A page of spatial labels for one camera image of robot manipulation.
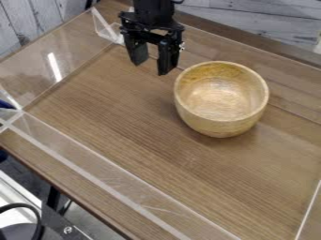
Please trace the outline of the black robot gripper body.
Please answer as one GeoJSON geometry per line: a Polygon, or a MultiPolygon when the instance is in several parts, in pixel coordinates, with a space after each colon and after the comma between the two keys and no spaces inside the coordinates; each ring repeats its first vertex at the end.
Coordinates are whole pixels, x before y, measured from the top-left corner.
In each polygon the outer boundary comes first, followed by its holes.
{"type": "Polygon", "coordinates": [[[134,11],[122,11],[120,33],[130,51],[147,44],[182,49],[184,26],[174,19],[174,7],[184,0],[132,0],[134,11]]]}

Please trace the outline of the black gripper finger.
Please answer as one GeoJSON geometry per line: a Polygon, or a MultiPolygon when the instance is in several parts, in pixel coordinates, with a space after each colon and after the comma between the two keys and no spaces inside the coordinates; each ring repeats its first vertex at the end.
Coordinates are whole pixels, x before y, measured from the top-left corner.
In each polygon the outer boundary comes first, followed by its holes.
{"type": "Polygon", "coordinates": [[[126,48],[131,62],[139,66],[150,57],[147,39],[139,35],[124,35],[126,48]]]}
{"type": "Polygon", "coordinates": [[[179,45],[170,40],[163,39],[158,43],[158,75],[167,75],[178,65],[179,45]]]}

